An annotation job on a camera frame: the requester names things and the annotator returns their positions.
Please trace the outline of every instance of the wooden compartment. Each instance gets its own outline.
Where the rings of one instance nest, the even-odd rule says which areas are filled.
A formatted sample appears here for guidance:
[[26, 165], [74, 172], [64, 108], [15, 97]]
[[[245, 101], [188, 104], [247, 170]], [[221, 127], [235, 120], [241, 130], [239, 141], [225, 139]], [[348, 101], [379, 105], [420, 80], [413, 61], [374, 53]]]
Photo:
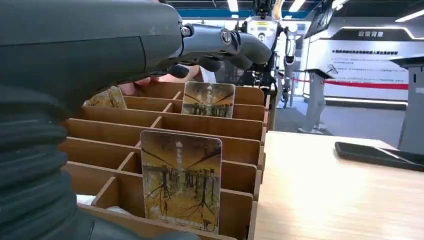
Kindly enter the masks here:
[[153, 128], [265, 141], [266, 127], [264, 133], [262, 121], [95, 106], [84, 106], [77, 116], [83, 120], [140, 127], [152, 124], [157, 117], [162, 119]]
[[[141, 151], [137, 147], [68, 137], [59, 149], [66, 152], [72, 162], [142, 174]], [[221, 187], [224, 189], [255, 195], [256, 177], [257, 166], [253, 164], [222, 161]]]
[[[138, 97], [157, 99], [183, 99], [184, 83], [180, 82], [151, 82], [143, 87]], [[264, 105], [264, 92], [256, 87], [235, 87], [235, 104]]]
[[[118, 206], [136, 217], [145, 217], [143, 176], [135, 173], [124, 173], [93, 166], [69, 162], [65, 170], [78, 169], [80, 172], [104, 172], [109, 177], [102, 186], [92, 205], [107, 209]], [[221, 189], [219, 211], [219, 234], [239, 240], [245, 239], [251, 222], [253, 195], [250, 193]]]
[[67, 153], [69, 161], [117, 170], [136, 147], [108, 144], [68, 137], [59, 145], [59, 150]]
[[[172, 104], [166, 113], [180, 114], [183, 101], [178, 99], [163, 99], [150, 97], [125, 96], [127, 108], [134, 110], [145, 110], [164, 112], [169, 104]], [[233, 119], [265, 121], [268, 116], [265, 116], [265, 107], [261, 105], [234, 104]]]
[[83, 167], [83, 165], [68, 164], [62, 167], [71, 176], [72, 189], [76, 194], [96, 196], [114, 174], [98, 168]]
[[[154, 82], [129, 109], [82, 107], [63, 125], [69, 136], [59, 149], [79, 194], [96, 196], [83, 210], [143, 237], [188, 231], [203, 240], [253, 240], [265, 166], [269, 102], [254, 87], [236, 87], [233, 119], [180, 114], [183, 83]], [[145, 219], [140, 133], [144, 130], [218, 138], [222, 141], [219, 235]], [[129, 214], [105, 210], [118, 206]]]

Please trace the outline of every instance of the light wood tabletop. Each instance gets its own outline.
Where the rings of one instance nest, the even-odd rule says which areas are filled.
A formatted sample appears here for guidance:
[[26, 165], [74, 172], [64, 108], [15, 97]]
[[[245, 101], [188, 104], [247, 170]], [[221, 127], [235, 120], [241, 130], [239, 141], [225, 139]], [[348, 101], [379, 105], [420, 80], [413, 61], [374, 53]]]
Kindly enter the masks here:
[[424, 173], [338, 158], [372, 139], [269, 131], [255, 240], [424, 239]]

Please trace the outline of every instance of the exhibition hall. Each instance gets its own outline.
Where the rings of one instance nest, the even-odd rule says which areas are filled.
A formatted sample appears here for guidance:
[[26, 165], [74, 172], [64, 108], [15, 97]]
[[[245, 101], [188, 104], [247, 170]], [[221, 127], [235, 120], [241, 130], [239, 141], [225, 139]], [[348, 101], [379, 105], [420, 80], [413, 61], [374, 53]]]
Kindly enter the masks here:
[[0, 0], [1, 240], [424, 239], [424, 0]]

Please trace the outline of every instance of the card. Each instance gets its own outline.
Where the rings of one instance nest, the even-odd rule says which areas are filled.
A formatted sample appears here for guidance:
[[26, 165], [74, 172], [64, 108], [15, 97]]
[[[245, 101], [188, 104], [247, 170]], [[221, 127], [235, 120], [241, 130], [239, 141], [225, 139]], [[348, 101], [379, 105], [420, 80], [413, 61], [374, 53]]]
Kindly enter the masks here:
[[233, 84], [188, 81], [182, 98], [182, 113], [231, 118], [235, 92]]
[[217, 234], [221, 140], [157, 131], [140, 138], [146, 218]]
[[118, 109], [127, 108], [121, 89], [117, 86], [111, 86], [109, 89], [94, 95], [85, 101], [84, 105]]

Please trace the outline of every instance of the black phone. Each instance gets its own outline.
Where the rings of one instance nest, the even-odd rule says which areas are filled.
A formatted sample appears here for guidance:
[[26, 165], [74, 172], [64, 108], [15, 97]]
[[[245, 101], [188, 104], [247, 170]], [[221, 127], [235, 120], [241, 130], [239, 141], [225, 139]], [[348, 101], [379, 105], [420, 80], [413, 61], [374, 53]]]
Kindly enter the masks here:
[[346, 160], [424, 172], [424, 155], [346, 142], [336, 142], [337, 154]]

